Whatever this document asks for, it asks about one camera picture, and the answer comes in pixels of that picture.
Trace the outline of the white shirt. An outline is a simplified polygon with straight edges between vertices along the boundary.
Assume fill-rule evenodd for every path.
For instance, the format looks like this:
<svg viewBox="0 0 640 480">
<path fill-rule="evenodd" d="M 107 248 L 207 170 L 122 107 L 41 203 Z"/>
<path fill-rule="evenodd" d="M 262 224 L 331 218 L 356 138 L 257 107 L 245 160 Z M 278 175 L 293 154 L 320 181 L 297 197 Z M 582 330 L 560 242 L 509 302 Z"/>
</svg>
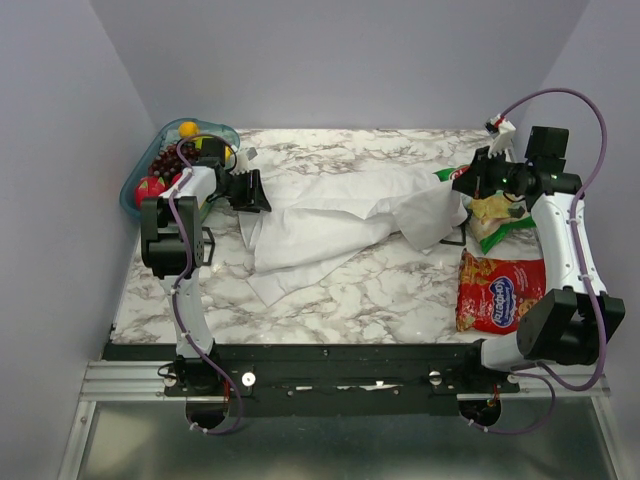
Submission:
<svg viewBox="0 0 640 480">
<path fill-rule="evenodd" d="M 427 250 L 466 220 L 459 193 L 424 165 L 265 181 L 271 211 L 239 216 L 248 283 L 271 306 L 400 232 Z"/>
</svg>

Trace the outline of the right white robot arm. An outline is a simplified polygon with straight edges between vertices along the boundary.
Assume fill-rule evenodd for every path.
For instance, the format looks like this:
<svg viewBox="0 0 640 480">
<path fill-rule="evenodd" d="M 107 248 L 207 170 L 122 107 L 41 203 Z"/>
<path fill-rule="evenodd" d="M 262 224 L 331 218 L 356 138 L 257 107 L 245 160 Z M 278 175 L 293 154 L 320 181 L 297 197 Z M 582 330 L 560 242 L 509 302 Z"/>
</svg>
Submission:
<svg viewBox="0 0 640 480">
<path fill-rule="evenodd" d="M 538 362 L 600 365 L 625 316 L 623 300 L 608 294 L 591 255 L 582 180 L 564 170 L 568 130 L 533 128 L 525 160 L 516 163 L 508 155 L 514 126 L 495 120 L 486 128 L 490 145 L 476 150 L 452 187 L 473 199 L 502 192 L 524 200 L 537 229 L 546 292 L 516 332 L 484 342 L 481 357 L 461 365 L 461 382 L 474 392 L 493 384 L 496 371 Z"/>
</svg>

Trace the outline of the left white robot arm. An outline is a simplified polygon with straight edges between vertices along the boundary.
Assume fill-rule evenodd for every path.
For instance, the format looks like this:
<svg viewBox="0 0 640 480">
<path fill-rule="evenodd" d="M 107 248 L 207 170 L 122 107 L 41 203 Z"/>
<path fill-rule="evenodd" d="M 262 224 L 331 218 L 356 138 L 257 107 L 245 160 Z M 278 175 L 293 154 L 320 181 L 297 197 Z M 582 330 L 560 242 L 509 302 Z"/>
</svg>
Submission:
<svg viewBox="0 0 640 480">
<path fill-rule="evenodd" d="M 177 355 L 209 356 L 200 268 L 213 261 L 215 240 L 204 225 L 213 203 L 238 212 L 269 212 L 261 174 L 250 167 L 253 147 L 239 150 L 220 136 L 195 134 L 161 148 L 135 191 L 141 220 L 141 257 L 169 297 Z"/>
</svg>

